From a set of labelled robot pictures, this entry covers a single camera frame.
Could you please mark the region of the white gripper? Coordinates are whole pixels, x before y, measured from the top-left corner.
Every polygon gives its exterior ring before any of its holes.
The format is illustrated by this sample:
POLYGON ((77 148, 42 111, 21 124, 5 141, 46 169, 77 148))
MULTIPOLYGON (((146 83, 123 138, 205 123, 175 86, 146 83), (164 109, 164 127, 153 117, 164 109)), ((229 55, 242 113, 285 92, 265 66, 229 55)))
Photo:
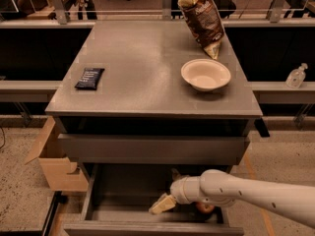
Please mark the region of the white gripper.
POLYGON ((172 168, 171 177, 174 181, 170 186, 170 194, 162 194, 158 200, 149 208, 151 214, 161 214, 162 212, 173 209, 176 202, 181 205, 188 205, 197 201, 197 178, 184 176, 172 168))

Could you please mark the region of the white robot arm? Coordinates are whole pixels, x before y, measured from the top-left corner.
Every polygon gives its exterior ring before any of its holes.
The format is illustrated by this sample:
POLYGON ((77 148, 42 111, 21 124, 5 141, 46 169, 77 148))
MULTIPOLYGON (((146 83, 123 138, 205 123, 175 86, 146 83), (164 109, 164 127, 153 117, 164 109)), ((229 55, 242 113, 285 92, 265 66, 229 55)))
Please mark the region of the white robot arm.
POLYGON ((182 176, 176 170, 170 193, 163 194, 149 209, 160 214, 177 204, 201 203, 229 207, 240 200, 261 207, 311 228, 315 227, 315 188, 250 180, 210 169, 200 176, 182 176))

